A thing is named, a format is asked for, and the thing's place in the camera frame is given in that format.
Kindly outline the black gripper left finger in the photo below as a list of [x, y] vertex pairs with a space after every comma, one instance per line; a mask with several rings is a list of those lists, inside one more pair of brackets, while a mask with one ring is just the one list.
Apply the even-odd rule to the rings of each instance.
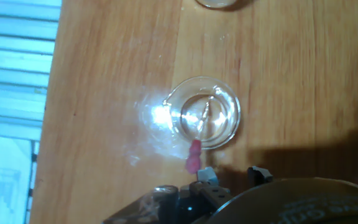
[[190, 192], [201, 197], [213, 209], [220, 209], [232, 200], [230, 190], [219, 185], [218, 177], [212, 167], [206, 167], [196, 173], [197, 180], [189, 186]]

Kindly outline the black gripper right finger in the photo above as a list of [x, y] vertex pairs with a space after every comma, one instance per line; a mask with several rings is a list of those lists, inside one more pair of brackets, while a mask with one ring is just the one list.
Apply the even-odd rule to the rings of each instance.
[[269, 170], [257, 166], [249, 167], [247, 176], [251, 187], [256, 187], [273, 181], [273, 175]]

